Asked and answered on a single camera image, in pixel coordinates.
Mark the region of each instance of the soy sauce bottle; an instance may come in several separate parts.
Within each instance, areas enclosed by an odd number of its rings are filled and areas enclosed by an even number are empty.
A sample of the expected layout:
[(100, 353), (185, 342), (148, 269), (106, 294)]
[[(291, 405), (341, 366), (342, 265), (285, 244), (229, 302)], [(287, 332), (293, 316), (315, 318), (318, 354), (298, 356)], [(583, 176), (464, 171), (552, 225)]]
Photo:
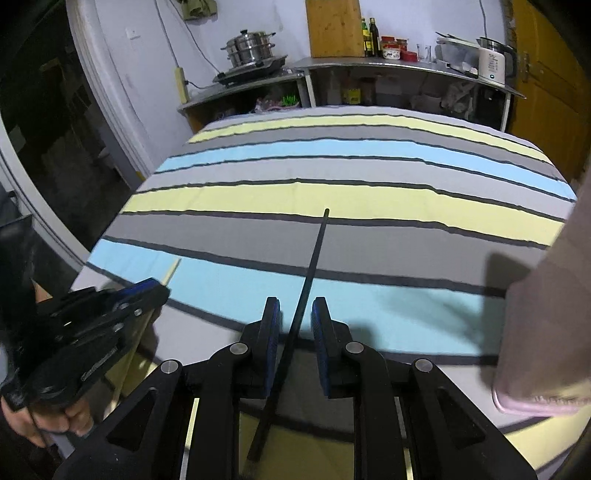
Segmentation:
[(371, 44), (373, 50), (372, 57), (382, 57), (382, 47), (379, 44), (379, 31), (377, 25), (375, 24), (374, 17), (369, 19), (369, 34), (371, 35)]

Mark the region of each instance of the metal screw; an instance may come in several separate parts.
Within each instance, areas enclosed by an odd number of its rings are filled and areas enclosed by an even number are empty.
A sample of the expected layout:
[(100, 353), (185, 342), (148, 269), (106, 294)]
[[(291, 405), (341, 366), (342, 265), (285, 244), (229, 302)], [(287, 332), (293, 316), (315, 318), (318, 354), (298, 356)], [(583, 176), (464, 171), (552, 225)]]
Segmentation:
[(244, 344), (244, 343), (234, 343), (233, 345), (230, 346), (230, 352), (233, 353), (234, 355), (242, 355), (243, 353), (246, 353), (248, 351), (248, 345)]
[(175, 360), (166, 360), (165, 362), (160, 365), (160, 370), (165, 374), (171, 374), (178, 370), (178, 362)]
[(363, 352), (363, 344), (359, 342), (349, 342), (345, 345), (345, 348), (349, 353), (361, 353)]
[(426, 358), (420, 358), (415, 363), (414, 366), (417, 367), (417, 370), (421, 372), (430, 372), (433, 369), (433, 364), (427, 360)]

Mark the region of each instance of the green item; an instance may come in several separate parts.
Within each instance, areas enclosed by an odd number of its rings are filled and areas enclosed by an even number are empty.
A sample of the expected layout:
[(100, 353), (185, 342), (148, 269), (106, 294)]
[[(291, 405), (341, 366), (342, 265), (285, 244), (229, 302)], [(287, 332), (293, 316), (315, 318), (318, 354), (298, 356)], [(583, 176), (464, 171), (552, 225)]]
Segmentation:
[(281, 99), (281, 104), (283, 106), (294, 106), (297, 105), (299, 102), (298, 97), (296, 97), (296, 95), (285, 95), (282, 99)]
[(183, 20), (195, 20), (217, 14), (215, 0), (177, 0), (181, 4)]

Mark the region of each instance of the blue stripe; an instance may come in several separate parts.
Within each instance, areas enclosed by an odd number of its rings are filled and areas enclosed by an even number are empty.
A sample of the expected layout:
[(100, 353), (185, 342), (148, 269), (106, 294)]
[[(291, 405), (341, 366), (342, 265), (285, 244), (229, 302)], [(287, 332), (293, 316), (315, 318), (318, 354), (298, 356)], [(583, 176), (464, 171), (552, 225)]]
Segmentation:
[[(126, 280), (162, 279), (177, 257), (100, 240), (89, 262)], [(268, 296), (281, 302), (283, 331), (289, 329), (303, 277), (250, 270), (182, 257), (168, 284), (171, 298), (215, 315), (250, 323), (261, 319)], [(312, 338), (311, 303), (326, 297), (331, 316), (349, 325), (353, 337), (383, 351), (443, 355), (496, 355), (504, 300), (438, 290), (315, 279), (302, 324)]]
[(157, 172), (224, 161), (306, 156), (420, 158), (438, 165), (463, 168), (499, 179), (511, 180), (545, 192), (554, 193), (566, 199), (576, 200), (573, 191), (565, 182), (544, 177), (525, 168), (513, 164), (499, 163), (478, 155), (448, 150), (447, 148), (398, 140), (322, 139), (218, 148), (187, 154), (182, 157), (169, 158), (160, 166)]

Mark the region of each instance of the electric kettle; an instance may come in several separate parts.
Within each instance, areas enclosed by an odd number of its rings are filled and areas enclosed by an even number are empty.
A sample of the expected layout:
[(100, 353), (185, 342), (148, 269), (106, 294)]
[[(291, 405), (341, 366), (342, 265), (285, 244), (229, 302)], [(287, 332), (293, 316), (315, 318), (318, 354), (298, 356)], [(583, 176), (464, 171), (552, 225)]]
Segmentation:
[[(490, 38), (481, 37), (478, 40), (478, 76), (487, 82), (505, 86), (505, 79), (512, 78), (517, 73), (517, 51)], [(507, 71), (506, 58), (511, 57), (510, 68)]]

